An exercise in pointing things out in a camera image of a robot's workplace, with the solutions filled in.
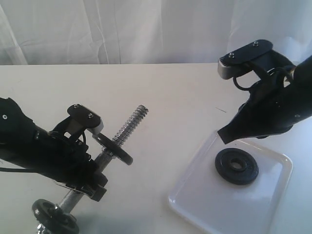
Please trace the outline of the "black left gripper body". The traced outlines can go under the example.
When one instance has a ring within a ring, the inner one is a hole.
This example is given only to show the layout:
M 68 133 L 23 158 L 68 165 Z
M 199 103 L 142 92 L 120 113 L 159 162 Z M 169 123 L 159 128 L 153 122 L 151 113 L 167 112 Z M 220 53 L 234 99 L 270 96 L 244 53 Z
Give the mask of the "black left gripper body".
M 37 131 L 34 136 L 37 173 L 72 188 L 96 189 L 101 176 L 98 166 L 87 153 L 85 134 L 71 140 L 58 132 Z

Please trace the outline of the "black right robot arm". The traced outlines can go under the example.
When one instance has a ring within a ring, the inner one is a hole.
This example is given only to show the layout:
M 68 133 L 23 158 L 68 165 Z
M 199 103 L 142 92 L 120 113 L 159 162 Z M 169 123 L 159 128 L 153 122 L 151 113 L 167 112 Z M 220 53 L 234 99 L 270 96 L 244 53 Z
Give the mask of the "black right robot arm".
M 249 89 L 229 124 L 218 130 L 225 144 L 243 138 L 266 138 L 289 131 L 312 116 L 312 59 L 291 70 L 274 68 L 273 74 Z

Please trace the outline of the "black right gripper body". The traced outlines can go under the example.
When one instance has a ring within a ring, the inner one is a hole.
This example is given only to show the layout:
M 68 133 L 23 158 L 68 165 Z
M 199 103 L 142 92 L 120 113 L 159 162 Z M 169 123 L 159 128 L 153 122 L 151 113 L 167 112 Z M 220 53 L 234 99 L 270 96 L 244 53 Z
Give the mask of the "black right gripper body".
M 242 137 L 264 137 L 287 132 L 312 116 L 312 82 L 294 81 L 274 95 L 252 105 L 241 105 Z

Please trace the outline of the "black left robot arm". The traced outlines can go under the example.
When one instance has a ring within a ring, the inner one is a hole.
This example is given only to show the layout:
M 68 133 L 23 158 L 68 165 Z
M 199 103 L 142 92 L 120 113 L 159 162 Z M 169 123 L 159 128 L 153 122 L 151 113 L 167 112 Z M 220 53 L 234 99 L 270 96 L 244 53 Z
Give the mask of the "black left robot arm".
M 100 201 L 108 180 L 87 153 L 85 130 L 100 133 L 97 114 L 74 104 L 51 131 L 38 127 L 11 98 L 0 100 L 0 157 Z

